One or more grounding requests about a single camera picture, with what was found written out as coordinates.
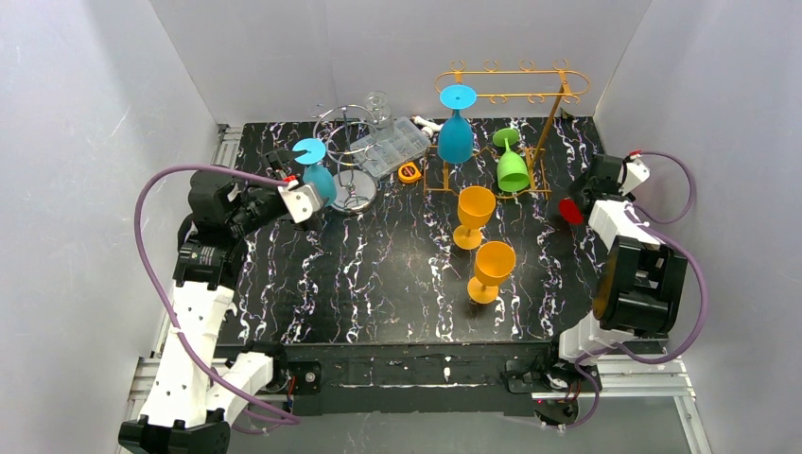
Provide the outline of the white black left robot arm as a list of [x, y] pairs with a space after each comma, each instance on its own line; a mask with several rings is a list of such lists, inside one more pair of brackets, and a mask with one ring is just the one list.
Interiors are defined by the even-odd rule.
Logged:
[[[145, 249], [142, 212], [155, 184], [184, 171], [192, 174], [191, 212], [179, 231], [172, 288], [166, 290]], [[221, 372], [212, 362], [224, 318], [236, 311], [246, 236], [281, 217], [303, 223], [321, 208], [312, 185], [223, 166], [173, 166], [145, 183], [134, 208], [134, 240], [170, 327], [145, 403], [120, 426], [121, 447], [131, 453], [224, 453], [236, 419], [250, 406], [262, 409], [258, 417], [270, 428], [299, 423], [298, 416], [256, 397], [275, 379], [273, 354], [246, 351]]]

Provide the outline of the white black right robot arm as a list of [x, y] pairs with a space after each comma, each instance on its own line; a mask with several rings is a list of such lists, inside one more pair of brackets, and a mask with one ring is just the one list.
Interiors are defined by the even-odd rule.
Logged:
[[556, 342], [564, 361], [589, 365], [601, 349], [675, 325], [688, 260], [636, 214], [633, 191], [650, 177], [641, 156], [594, 156], [556, 203], [565, 222], [588, 226], [607, 250], [590, 312]]

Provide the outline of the clear glass wine glass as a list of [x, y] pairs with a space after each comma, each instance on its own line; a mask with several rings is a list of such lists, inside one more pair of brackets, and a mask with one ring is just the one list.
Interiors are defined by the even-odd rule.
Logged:
[[372, 91], [364, 97], [363, 106], [374, 120], [373, 138], [377, 142], [389, 140], [394, 134], [394, 120], [387, 95], [382, 91]]

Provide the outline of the green plastic goblet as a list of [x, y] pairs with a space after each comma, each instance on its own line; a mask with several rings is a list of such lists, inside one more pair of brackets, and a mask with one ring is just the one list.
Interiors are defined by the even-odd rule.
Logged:
[[517, 193], [530, 187], [529, 169], [526, 161], [512, 146], [520, 140], [515, 128], [504, 128], [494, 133], [492, 141], [496, 148], [503, 149], [497, 162], [497, 185], [507, 193]]

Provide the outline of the chrome spiral glass rack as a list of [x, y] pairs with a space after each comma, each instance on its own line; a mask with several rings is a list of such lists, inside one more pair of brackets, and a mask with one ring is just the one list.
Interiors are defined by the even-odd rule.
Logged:
[[357, 104], [326, 109], [316, 117], [313, 137], [323, 141], [326, 156], [336, 166], [336, 196], [331, 207], [345, 216], [364, 213], [378, 194], [376, 178], [359, 162], [375, 160], [371, 153], [379, 144], [372, 133], [377, 131], [377, 124], [375, 114]]

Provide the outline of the red plastic goblet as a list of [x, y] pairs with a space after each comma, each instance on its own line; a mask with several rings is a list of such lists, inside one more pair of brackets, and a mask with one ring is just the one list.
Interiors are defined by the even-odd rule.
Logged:
[[577, 203], [571, 198], [564, 198], [558, 203], [558, 211], [562, 218], [570, 225], [584, 223], [584, 214]]

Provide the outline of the blue plastic goblet back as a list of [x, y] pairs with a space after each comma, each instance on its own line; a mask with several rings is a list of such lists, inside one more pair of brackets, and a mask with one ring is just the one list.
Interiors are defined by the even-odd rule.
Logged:
[[462, 117], [462, 111], [473, 106], [477, 97], [477, 93], [464, 84], [453, 84], [440, 92], [440, 102], [452, 111], [442, 125], [438, 139], [438, 155], [446, 163], [460, 165], [473, 154], [474, 133], [469, 122]]

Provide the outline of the blue plastic goblet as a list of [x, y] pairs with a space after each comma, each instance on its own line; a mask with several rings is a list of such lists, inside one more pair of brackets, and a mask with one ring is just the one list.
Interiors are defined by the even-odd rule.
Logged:
[[296, 154], [294, 160], [303, 165], [303, 181], [313, 183], [326, 206], [331, 206], [337, 196], [334, 177], [322, 164], [327, 148], [324, 142], [317, 138], [305, 138], [297, 142], [292, 151]]
[[446, 163], [460, 165], [473, 154], [474, 133], [469, 122], [462, 117], [462, 111], [473, 106], [477, 97], [477, 93], [464, 84], [453, 84], [440, 92], [440, 102], [452, 111], [442, 125], [438, 139], [438, 155]]

